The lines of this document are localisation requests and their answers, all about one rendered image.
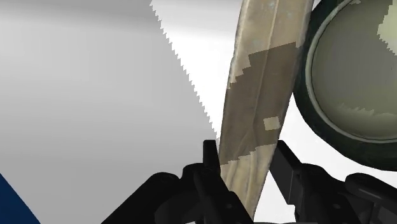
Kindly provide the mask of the long beige tool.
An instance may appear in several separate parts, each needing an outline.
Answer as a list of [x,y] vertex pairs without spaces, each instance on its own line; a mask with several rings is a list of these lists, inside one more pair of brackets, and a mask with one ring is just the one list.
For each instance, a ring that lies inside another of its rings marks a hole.
[[314,0],[242,0],[219,139],[221,177],[253,218],[300,67]]

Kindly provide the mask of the dark green bowl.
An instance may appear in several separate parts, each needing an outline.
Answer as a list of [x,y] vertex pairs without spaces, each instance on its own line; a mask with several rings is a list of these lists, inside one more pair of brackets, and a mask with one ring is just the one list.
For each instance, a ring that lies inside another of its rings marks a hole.
[[293,95],[305,122],[341,155],[397,171],[397,0],[321,0]]

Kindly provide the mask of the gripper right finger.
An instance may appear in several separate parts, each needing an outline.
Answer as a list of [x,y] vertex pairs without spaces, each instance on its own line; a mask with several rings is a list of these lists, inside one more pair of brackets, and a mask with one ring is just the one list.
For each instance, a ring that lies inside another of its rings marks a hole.
[[397,224],[397,188],[365,173],[340,181],[314,164],[302,163],[277,142],[270,173],[295,220],[305,224]]

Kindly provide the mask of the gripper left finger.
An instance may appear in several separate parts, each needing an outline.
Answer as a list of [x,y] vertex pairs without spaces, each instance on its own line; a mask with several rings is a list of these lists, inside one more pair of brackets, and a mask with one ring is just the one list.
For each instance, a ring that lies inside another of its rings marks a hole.
[[220,176],[215,140],[203,142],[201,163],[182,176],[150,176],[101,224],[254,224],[242,202]]

